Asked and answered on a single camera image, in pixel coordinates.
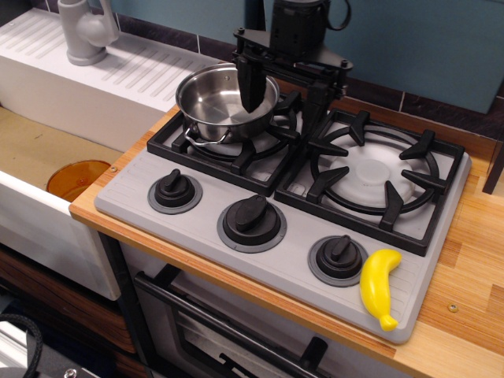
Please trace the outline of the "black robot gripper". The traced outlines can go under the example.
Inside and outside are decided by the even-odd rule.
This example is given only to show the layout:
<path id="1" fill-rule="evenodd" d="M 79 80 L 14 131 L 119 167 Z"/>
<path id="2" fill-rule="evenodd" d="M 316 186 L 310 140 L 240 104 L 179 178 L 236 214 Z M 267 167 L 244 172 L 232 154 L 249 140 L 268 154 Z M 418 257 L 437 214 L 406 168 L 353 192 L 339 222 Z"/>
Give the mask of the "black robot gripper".
<path id="1" fill-rule="evenodd" d="M 325 117 L 333 98 L 347 92 L 353 64 L 324 44 L 326 31 L 340 32 L 350 23 L 348 1 L 342 23 L 329 20 L 330 1 L 275 1 L 269 31 L 238 28 L 233 62 L 243 108 L 252 113 L 265 97 L 266 77 L 307 87 L 302 109 L 302 136 Z"/>

